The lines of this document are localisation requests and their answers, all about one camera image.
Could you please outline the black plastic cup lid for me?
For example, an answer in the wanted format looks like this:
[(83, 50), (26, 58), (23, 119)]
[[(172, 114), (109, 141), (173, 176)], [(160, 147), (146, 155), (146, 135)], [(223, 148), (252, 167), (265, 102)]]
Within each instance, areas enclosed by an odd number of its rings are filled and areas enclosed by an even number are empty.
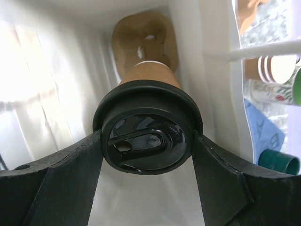
[(112, 89), (98, 105), (93, 131), (115, 169), (158, 175), (180, 167), (192, 155), (194, 132), (203, 132), (195, 101), (173, 85), (131, 81)]

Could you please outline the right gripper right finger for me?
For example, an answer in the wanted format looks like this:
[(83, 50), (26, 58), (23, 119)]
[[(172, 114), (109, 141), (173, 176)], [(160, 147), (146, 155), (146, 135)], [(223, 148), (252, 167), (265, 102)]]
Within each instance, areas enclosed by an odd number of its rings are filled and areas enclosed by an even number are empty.
[(246, 161), (198, 132), (192, 159), (207, 226), (300, 225), (300, 176)]

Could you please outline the brown pulp cup carrier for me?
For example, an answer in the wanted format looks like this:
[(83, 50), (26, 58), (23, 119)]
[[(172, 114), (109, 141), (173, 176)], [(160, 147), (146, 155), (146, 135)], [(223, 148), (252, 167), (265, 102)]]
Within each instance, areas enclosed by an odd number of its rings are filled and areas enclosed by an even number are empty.
[(157, 11), (146, 11), (121, 19), (111, 37), (119, 76), (143, 61), (157, 61), (176, 72), (178, 51), (170, 19)]

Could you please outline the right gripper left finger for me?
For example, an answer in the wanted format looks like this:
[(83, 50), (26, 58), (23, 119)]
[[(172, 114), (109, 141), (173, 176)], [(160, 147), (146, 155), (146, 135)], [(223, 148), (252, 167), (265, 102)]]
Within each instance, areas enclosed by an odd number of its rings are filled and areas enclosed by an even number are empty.
[(3, 226), (86, 226), (103, 156), (100, 132), (0, 173)]

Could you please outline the stack of brown paper cups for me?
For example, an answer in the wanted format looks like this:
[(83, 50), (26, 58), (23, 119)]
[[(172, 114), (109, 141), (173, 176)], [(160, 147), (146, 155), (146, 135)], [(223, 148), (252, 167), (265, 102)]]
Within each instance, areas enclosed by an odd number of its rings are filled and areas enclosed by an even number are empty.
[(260, 56), (244, 60), (245, 79), (284, 84), (295, 69), (297, 55)]

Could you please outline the light blue paper bag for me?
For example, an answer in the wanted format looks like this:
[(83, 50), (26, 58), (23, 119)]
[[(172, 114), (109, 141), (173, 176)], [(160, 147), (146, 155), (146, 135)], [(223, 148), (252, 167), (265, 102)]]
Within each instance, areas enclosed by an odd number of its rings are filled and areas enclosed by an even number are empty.
[[(244, 60), (289, 55), (301, 47), (299, 41), (286, 41), (242, 48), (237, 0), (3, 0), (3, 170), (97, 132), (95, 111), (122, 80), (112, 51), (113, 30), (121, 19), (146, 11), (157, 11), (173, 24), (178, 51), (174, 74), (203, 122), (203, 132), (195, 132), (255, 164), (244, 104)], [(103, 156), (87, 226), (206, 226), (192, 155), (158, 175), (119, 171)]]

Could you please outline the brown paper cup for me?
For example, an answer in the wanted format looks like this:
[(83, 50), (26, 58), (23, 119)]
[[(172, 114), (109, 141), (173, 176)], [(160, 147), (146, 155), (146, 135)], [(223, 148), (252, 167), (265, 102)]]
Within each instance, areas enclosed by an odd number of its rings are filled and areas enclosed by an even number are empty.
[(122, 78), (120, 85), (137, 80), (159, 81), (182, 89), (174, 72), (159, 61), (142, 61), (136, 64)]

